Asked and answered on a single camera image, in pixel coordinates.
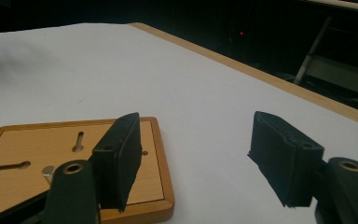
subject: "dark background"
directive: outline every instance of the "dark background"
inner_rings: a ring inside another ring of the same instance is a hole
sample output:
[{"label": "dark background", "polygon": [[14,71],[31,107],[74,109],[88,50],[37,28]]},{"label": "dark background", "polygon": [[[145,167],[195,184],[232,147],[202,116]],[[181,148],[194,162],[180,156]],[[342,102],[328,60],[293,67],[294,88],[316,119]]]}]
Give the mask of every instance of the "dark background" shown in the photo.
[{"label": "dark background", "polygon": [[[11,0],[0,32],[138,21],[291,81],[327,16],[317,53],[358,67],[358,11],[300,0]],[[345,101],[357,92],[312,77],[301,85],[358,108]]]}]

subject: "wooden table edge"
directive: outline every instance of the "wooden table edge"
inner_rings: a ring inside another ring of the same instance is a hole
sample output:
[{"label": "wooden table edge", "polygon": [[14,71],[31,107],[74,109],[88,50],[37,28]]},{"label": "wooden table edge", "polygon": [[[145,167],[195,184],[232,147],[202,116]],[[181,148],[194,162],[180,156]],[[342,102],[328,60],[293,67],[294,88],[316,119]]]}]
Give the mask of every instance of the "wooden table edge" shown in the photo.
[{"label": "wooden table edge", "polygon": [[254,78],[261,80],[265,83],[268,83],[271,86],[279,88],[283,91],[287,91],[287,92],[289,92],[297,97],[300,97],[304,100],[307,100],[311,103],[314,103],[316,105],[324,107],[328,110],[334,111],[341,116],[344,116],[349,119],[353,119],[358,122],[358,110],[355,108],[352,108],[348,105],[344,105],[340,102],[334,101],[334,100],[327,98],[325,96],[322,96],[318,93],[309,91],[302,87],[299,87],[296,84],[293,84],[288,81],[282,80],[282,79],[274,77],[272,75],[269,75],[265,72],[255,69],[249,65],[237,62],[237,61],[232,60],[224,55],[221,55],[221,54],[213,52],[209,49],[206,49],[206,48],[203,48],[196,44],[193,44],[191,42],[188,42],[188,41],[186,41],[182,38],[179,38],[177,36],[170,35],[168,33],[160,31],[160,30],[158,30],[154,27],[151,27],[149,25],[146,25],[146,24],[143,24],[140,22],[130,23],[130,25],[132,27],[139,29],[139,30],[145,31],[151,35],[155,35],[157,37],[160,37],[161,39],[172,42],[175,45],[178,45],[185,49],[194,51],[204,57],[212,59],[218,63],[224,64],[230,68],[233,68],[237,71],[240,71],[246,75],[254,77]]}]

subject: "wooden frame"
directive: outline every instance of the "wooden frame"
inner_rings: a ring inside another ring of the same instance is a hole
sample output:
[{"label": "wooden frame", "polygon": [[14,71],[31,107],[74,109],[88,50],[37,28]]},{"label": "wooden frame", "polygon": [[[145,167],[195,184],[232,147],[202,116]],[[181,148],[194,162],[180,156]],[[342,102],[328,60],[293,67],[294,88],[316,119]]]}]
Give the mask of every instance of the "wooden frame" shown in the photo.
[{"label": "wooden frame", "polygon": [[[0,128],[0,212],[48,189],[41,171],[66,161],[87,160],[114,119],[15,125]],[[81,152],[73,152],[84,133]],[[103,223],[154,223],[172,216],[174,196],[158,121],[141,118],[142,164],[125,212],[101,210]],[[29,167],[8,165],[28,161]]]}]

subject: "wooden board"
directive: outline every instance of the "wooden board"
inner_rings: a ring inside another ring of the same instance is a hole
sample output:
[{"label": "wooden board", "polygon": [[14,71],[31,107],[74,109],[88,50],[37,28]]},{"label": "wooden board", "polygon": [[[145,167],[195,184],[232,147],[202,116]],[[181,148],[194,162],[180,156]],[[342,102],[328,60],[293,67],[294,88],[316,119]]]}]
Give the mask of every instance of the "wooden board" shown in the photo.
[{"label": "wooden board", "polygon": [[[87,160],[114,119],[30,124],[0,128],[0,212],[46,191],[47,166]],[[79,133],[83,149],[74,152]],[[125,212],[101,211],[103,223],[154,223],[172,216],[174,196],[155,118],[141,118],[144,155]],[[7,165],[26,164],[13,168]]]}]

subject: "table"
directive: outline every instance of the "table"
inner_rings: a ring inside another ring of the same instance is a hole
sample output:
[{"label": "table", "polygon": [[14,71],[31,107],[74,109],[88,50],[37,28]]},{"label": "table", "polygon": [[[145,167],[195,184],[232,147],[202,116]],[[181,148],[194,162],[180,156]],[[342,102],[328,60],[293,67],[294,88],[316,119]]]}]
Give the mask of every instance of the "table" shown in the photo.
[{"label": "table", "polygon": [[358,160],[358,110],[150,26],[0,34],[0,127],[158,119],[176,200],[166,223],[315,223],[315,203],[282,207],[247,157],[257,110],[324,146],[325,160]]}]

